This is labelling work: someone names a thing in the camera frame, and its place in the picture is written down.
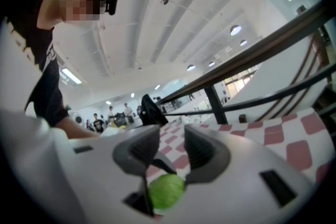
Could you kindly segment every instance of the green ball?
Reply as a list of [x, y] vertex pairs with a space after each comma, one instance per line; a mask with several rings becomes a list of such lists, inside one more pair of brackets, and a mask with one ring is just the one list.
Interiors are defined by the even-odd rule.
[[149, 185], [155, 209], [171, 208], [184, 194], [184, 180], [175, 174], [162, 175]]

